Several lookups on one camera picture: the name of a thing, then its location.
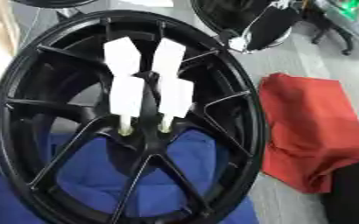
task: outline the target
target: black wheel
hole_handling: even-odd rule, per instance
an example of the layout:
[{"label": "black wheel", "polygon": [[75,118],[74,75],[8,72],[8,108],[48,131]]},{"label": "black wheel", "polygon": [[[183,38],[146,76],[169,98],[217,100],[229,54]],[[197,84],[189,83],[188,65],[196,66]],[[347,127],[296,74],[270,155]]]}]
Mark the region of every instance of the black wheel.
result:
[{"label": "black wheel", "polygon": [[[113,77],[102,58],[103,43],[124,36],[142,53],[141,72],[136,76],[148,84],[142,114],[127,137],[117,134],[118,117],[109,112]],[[158,131],[158,75],[151,72],[152,55],[163,37],[187,47],[179,76],[195,83],[194,108],[185,119],[175,121],[169,134]],[[70,102],[94,85],[101,89],[96,103]],[[78,127],[45,161],[39,153],[55,117],[74,121]],[[204,194],[194,189],[166,153],[167,146],[188,130],[212,137],[227,155],[215,183]],[[56,178],[67,160],[96,137],[107,140],[108,154],[126,159],[122,164],[110,161],[128,177],[112,213],[81,203]],[[257,92],[233,56],[190,25],[147,12],[102,11],[70,18],[30,43],[0,82],[1,171],[22,202],[51,223],[218,223],[252,186],[260,169],[264,138]],[[137,182],[154,169],[173,180],[186,195],[186,204],[158,216],[129,216],[124,209],[130,195]]]},{"label": "black wheel", "polygon": [[346,55],[346,56],[349,56],[351,55],[351,51],[350,50],[343,50],[341,51],[342,54]]},{"label": "black wheel", "polygon": [[13,0],[20,4],[26,4],[39,8],[71,8],[81,6],[83,4],[90,4],[96,0]]}]

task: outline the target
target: rim lip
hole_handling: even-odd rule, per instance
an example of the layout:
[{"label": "rim lip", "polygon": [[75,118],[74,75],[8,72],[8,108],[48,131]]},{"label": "rim lip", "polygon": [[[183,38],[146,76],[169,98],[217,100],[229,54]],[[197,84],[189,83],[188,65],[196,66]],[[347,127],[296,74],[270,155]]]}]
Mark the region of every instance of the rim lip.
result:
[{"label": "rim lip", "polygon": [[[8,127],[8,119],[3,119],[7,115],[6,108],[4,106],[4,100],[8,97],[8,91],[11,84],[20,78],[20,72],[23,69],[28,69],[24,66],[24,62],[31,58],[34,52],[36,52],[36,46],[41,43],[56,42],[61,39],[66,34],[72,33],[76,30],[75,27],[82,28],[85,25],[91,25],[92,21],[100,18],[115,17],[121,16],[124,17],[151,17],[159,20],[168,21],[170,23],[175,23],[180,25],[182,30],[187,30],[188,32],[197,34],[199,37],[204,36],[204,38],[210,39],[209,42],[213,43],[216,46],[220,44],[209,37],[207,34],[197,30],[189,24],[183,23],[177,19],[170,17],[150,13],[150,12],[141,12],[133,10],[115,10],[115,11],[100,11],[91,14],[87,14],[83,17],[78,17],[75,19],[69,19],[63,24],[55,25],[53,28],[46,31],[44,34],[36,38],[31,42],[25,49],[23,49],[18,56],[13,60],[8,69],[5,72],[2,80],[0,81],[0,171],[7,178],[7,181],[11,185],[14,193],[26,204],[37,216],[44,218],[47,221],[52,223],[74,223],[67,217],[59,216],[56,211],[50,209],[43,205],[37,198],[30,195],[30,189],[24,184],[24,181],[18,176],[18,172],[12,169],[15,166],[15,163],[9,158],[7,149],[11,147],[10,134],[6,132]],[[236,71],[234,76],[237,76],[238,84],[242,88],[248,88],[251,91],[249,96],[249,105],[250,113],[252,116],[252,129],[254,130],[254,135],[252,139],[251,149],[254,151],[253,158],[249,159],[249,162],[243,168],[243,173],[241,177],[236,181],[233,188],[230,190],[231,193],[226,195],[225,199],[219,201],[219,204],[216,207],[219,207],[219,211],[211,215],[210,218],[203,218],[202,220],[196,219],[196,221],[189,223],[211,223],[215,221],[216,217],[225,217],[243,200],[243,197],[249,191],[253,182],[256,179],[256,175],[261,167],[262,156],[264,152],[265,145],[265,120],[261,104],[258,100],[257,91],[254,88],[253,84],[250,81],[250,78],[247,76],[239,62],[227,51],[222,50],[224,62],[228,67],[232,67],[232,70]]]},{"label": "rim lip", "polygon": [[90,4],[97,0],[68,0],[67,3],[64,3],[64,1],[59,0],[48,0],[49,3],[42,3],[41,1],[34,1],[34,0],[13,0],[14,2],[17,2],[19,4],[25,4],[30,5],[33,7],[39,7],[39,8],[47,8],[47,9],[64,9],[64,8],[73,8],[82,6],[84,4]]}]

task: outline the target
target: cable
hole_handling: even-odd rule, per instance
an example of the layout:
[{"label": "cable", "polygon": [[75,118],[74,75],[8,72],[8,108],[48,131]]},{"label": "cable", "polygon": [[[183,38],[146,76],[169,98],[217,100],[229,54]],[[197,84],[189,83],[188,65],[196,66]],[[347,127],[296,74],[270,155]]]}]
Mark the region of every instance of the cable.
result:
[{"label": "cable", "polygon": [[40,12],[42,11],[42,8],[38,8],[37,9],[37,13],[35,14],[35,18],[32,21],[32,24],[30,26],[30,29],[28,29],[27,33],[25,34],[25,37],[23,38],[23,41],[20,43],[20,46],[24,46],[25,42],[27,41],[27,39],[29,38],[30,34],[32,33],[32,29],[34,28],[34,26],[37,24],[38,20],[39,20],[39,16],[40,16]]}]

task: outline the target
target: chair wheel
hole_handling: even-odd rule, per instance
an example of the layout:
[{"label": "chair wheel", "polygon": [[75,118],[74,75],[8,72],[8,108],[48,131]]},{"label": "chair wheel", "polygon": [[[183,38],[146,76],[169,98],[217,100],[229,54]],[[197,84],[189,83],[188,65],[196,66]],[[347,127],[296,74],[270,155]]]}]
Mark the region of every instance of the chair wheel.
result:
[{"label": "chair wheel", "polygon": [[346,55],[346,56],[349,56],[351,54],[351,51],[350,50],[344,50],[344,51],[341,51],[341,53]]}]

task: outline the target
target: blue fabric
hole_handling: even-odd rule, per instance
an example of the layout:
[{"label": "blue fabric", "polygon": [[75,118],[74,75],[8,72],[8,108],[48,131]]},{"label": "blue fabric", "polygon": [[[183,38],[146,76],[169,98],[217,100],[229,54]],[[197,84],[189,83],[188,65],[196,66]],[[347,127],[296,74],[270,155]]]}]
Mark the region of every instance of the blue fabric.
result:
[{"label": "blue fabric", "polygon": [[[70,136],[55,135],[48,147],[42,147],[42,158],[49,161],[51,145],[62,144]],[[214,182],[216,161],[215,141],[196,131],[189,131],[173,143],[169,156],[185,173],[200,193]],[[86,144],[62,168],[58,176],[61,188],[80,202],[106,213],[113,211],[127,177],[117,171],[107,156],[104,139],[97,138]],[[162,171],[156,170],[140,181],[130,199],[126,213],[129,216],[153,216],[181,208],[186,199],[182,191]],[[44,223],[15,198],[0,176],[0,224]],[[257,217],[249,199],[221,224],[257,224]]]}]

